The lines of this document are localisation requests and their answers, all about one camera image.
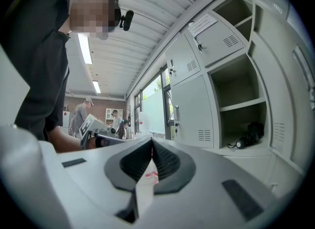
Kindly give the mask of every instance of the black shirt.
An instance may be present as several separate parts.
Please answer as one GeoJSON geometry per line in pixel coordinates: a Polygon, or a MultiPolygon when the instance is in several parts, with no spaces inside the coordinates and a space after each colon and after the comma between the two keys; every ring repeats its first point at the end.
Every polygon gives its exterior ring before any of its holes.
{"type": "Polygon", "coordinates": [[[69,37],[58,29],[69,17],[68,9],[69,0],[16,0],[4,19],[1,44],[30,86],[15,124],[39,140],[63,125],[69,37]]]}

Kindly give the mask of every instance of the neck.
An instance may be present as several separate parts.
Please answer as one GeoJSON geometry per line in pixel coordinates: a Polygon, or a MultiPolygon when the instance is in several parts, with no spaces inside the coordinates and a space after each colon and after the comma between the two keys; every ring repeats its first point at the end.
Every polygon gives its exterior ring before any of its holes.
{"type": "Polygon", "coordinates": [[[69,34],[71,32],[70,29],[70,16],[68,19],[64,22],[64,24],[61,26],[61,28],[58,30],[64,34],[69,34]]]}

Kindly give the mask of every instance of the forearm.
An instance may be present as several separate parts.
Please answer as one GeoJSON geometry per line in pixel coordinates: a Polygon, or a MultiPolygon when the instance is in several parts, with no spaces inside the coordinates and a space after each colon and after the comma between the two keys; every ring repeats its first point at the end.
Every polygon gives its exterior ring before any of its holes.
{"type": "Polygon", "coordinates": [[[80,139],[65,134],[59,127],[48,132],[49,141],[57,152],[72,152],[81,150],[80,139]]]}

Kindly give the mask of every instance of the black camera on head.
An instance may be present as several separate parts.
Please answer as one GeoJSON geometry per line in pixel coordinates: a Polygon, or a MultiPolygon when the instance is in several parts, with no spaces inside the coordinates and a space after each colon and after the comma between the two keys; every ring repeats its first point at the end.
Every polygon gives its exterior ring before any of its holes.
{"type": "Polygon", "coordinates": [[[229,148],[239,149],[254,145],[264,136],[264,125],[259,122],[252,122],[247,126],[248,131],[239,138],[235,145],[228,144],[229,148]]]}
{"type": "Polygon", "coordinates": [[[126,12],[126,15],[122,16],[119,28],[124,28],[124,31],[128,31],[130,28],[130,25],[131,25],[132,18],[133,18],[133,11],[128,10],[126,12]]]}

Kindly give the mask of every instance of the brown wall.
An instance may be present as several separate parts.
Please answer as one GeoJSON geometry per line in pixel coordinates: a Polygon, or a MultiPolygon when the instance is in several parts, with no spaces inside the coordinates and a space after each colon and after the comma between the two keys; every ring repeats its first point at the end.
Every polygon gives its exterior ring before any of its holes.
{"type": "MultiPolygon", "coordinates": [[[[70,118],[71,120],[74,108],[83,103],[83,98],[72,98],[72,97],[65,97],[64,103],[68,104],[67,111],[70,112],[70,118]]],[[[117,108],[123,110],[123,117],[124,119],[127,119],[127,103],[125,101],[113,101],[113,100],[103,100],[103,99],[93,99],[93,106],[91,106],[89,109],[87,109],[87,114],[92,114],[96,118],[102,120],[105,122],[105,112],[107,108],[117,108]]]]}

